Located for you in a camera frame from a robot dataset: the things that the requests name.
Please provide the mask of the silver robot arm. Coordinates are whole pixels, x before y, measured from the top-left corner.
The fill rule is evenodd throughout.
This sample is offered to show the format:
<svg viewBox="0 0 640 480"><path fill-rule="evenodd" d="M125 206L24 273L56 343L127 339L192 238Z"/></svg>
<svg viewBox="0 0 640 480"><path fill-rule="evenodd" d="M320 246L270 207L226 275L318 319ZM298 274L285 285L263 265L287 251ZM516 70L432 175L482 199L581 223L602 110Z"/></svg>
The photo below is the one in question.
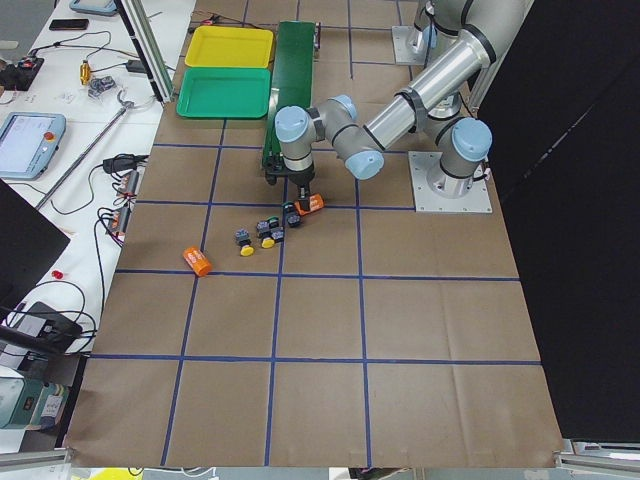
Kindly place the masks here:
<svg viewBox="0 0 640 480"><path fill-rule="evenodd" d="M453 44L455 36L439 33L436 27L435 2L419 1L408 46L412 53L423 60L423 68L429 68L444 51ZM444 97L428 115L436 120L446 120L457 115L462 106L459 88Z"/></svg>
<svg viewBox="0 0 640 480"><path fill-rule="evenodd" d="M424 132L441 149L428 173L430 188L445 198L464 196L492 145L489 127L461 114L460 87L495 64L525 18L523 1L421 1L405 46L424 54L422 72L364 125L347 95L308 108L286 106L275 116L285 175L302 206L315 176L312 146L328 141L359 180L377 175L384 151L408 133Z"/></svg>

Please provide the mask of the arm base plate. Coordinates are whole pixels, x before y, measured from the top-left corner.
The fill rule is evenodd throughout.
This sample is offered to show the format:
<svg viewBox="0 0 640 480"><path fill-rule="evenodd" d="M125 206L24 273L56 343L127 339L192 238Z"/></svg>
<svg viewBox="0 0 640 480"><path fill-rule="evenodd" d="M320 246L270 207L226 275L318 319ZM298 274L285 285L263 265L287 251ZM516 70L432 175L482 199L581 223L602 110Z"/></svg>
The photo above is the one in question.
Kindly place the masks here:
<svg viewBox="0 0 640 480"><path fill-rule="evenodd" d="M415 211L433 214L491 214L487 182L478 164L471 177L458 179L441 169L441 152L408 153Z"/></svg>
<svg viewBox="0 0 640 480"><path fill-rule="evenodd" d="M423 65L436 42L434 27L420 31L414 26L393 26L391 36L394 59L398 65Z"/></svg>

